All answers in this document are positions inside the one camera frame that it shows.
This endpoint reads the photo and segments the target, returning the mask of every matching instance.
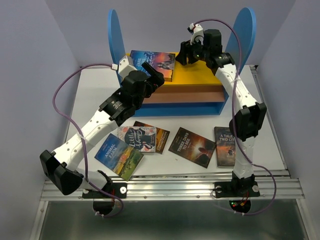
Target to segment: yellow board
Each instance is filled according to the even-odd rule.
[[[182,66],[175,61],[172,81],[165,81],[164,85],[216,85],[221,86],[221,82],[214,76],[204,61],[197,61],[194,64]]]

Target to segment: book cover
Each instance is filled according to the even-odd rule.
[[[233,167],[236,161],[235,138],[228,127],[214,128],[216,163],[218,167]]]
[[[129,181],[143,156],[141,152],[110,134],[94,158]]]
[[[142,123],[140,121],[135,121],[133,124],[135,127],[153,127],[151,125]],[[164,152],[170,131],[156,127],[156,138],[155,138],[155,152],[162,154]]]
[[[120,126],[117,137],[140,152],[156,152],[157,130],[154,126]]]
[[[204,168],[208,168],[215,148],[215,142],[180,127],[169,151]]]
[[[176,58],[174,53],[132,50],[130,57],[136,69],[149,76],[149,73],[142,67],[142,64],[147,62],[155,70],[163,74],[165,81],[172,82]]]

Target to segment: tabletop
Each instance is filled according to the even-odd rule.
[[[253,97],[255,97],[258,102],[261,102],[261,97],[259,96],[257,86],[248,65],[243,68],[240,76]],[[76,92],[71,115],[72,118],[80,127],[84,126],[94,115],[95,111],[99,108],[99,105],[117,88],[119,88],[119,82],[115,71],[104,67],[84,69],[81,73]],[[180,127],[214,141],[214,127],[228,127],[231,118],[230,97],[220,115],[129,118],[122,126],[133,126],[135,121],[139,121],[170,131],[163,154],[144,154],[141,163],[138,165],[133,175],[156,176],[231,172],[232,168],[217,166],[215,153],[211,158],[208,168],[204,168],[168,150]],[[71,138],[75,133],[76,129],[70,124],[67,139]],[[112,134],[117,135],[117,130],[113,131]],[[114,177],[116,175],[115,173],[94,158],[106,138],[107,136],[88,153],[89,170],[102,170],[108,176]],[[265,117],[259,135],[256,137],[253,162],[258,165],[263,165],[269,170],[285,169],[268,117]],[[84,169],[84,161],[80,163],[79,167]]]

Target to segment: gray floor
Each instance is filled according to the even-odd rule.
[[[295,200],[276,200],[257,216],[213,206],[227,201],[126,202],[114,218],[94,215],[89,201],[50,202],[41,240],[307,240]],[[268,201],[256,200],[251,211]]]

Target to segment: wall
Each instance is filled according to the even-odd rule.
[[[300,179],[318,231],[319,11],[320,1],[297,0],[258,67],[285,161]]]
[[[178,52],[180,43],[190,39],[187,27],[205,18],[234,23],[238,12],[252,7],[256,12],[257,36],[248,59],[259,64],[262,56],[286,19],[295,0],[46,0],[66,41],[81,65],[110,62],[107,36],[109,9],[116,9],[125,49]],[[230,30],[219,23],[204,23],[204,28],[219,28],[226,46]]]
[[[45,180],[39,155],[67,127],[52,95],[78,63],[43,0],[2,1],[0,33],[0,238],[21,240],[30,237]],[[67,113],[76,86],[58,97]]]

